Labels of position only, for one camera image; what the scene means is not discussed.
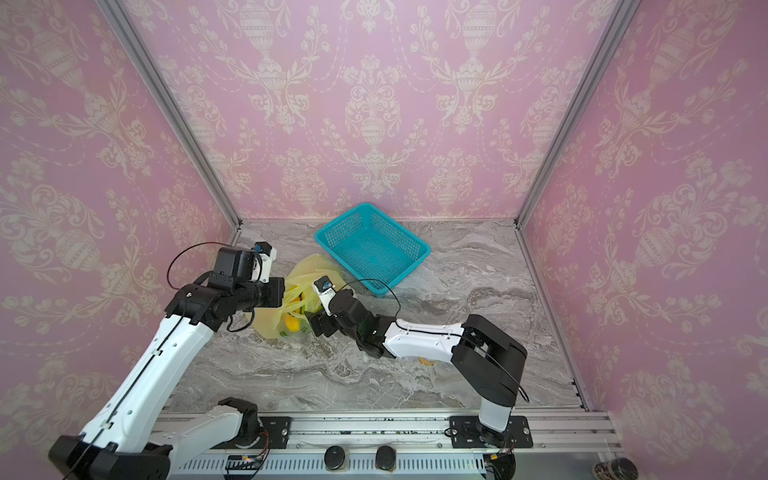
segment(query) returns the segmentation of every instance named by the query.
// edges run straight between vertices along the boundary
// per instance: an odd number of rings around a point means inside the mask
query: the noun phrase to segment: black round knob
[[[326,450],[325,463],[329,470],[338,470],[344,465],[344,449],[338,445],[328,447]]]
[[[394,470],[397,454],[389,445],[382,445],[376,450],[376,467],[379,470]]]

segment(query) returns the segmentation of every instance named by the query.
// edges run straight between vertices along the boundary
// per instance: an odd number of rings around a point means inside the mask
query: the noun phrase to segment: floral wallpaper pattern
[[[768,5],[642,2],[526,235],[646,478],[766,478]]]
[[[137,361],[170,259],[230,227],[92,0],[0,2],[0,48],[0,461],[57,478],[48,448]]]
[[[124,0],[244,218],[515,217],[615,0]]]

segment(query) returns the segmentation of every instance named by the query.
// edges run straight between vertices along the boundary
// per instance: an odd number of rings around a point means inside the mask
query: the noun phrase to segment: yellow plastic bag
[[[345,283],[339,269],[322,255],[316,253],[298,262],[285,279],[283,306],[256,309],[253,328],[267,339],[310,331],[306,312],[316,312],[323,308],[312,288],[312,282],[325,275],[337,287]],[[246,313],[246,319],[250,320],[249,313]]]

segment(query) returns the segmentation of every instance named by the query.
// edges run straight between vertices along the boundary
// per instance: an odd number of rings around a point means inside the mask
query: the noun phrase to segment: teal plastic basket
[[[358,280],[390,288],[406,278],[432,248],[372,204],[360,204],[315,233],[315,240]],[[363,281],[378,297],[389,290]]]

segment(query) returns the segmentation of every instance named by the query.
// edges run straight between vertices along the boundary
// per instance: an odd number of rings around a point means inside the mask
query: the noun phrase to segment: pink wallpaper
[[[766,17],[642,2],[526,232],[646,478],[768,478]]]
[[[168,262],[230,228],[92,0],[0,2],[0,48],[0,463],[60,478],[48,448],[143,352]]]
[[[245,218],[514,217],[615,0],[125,0]]]

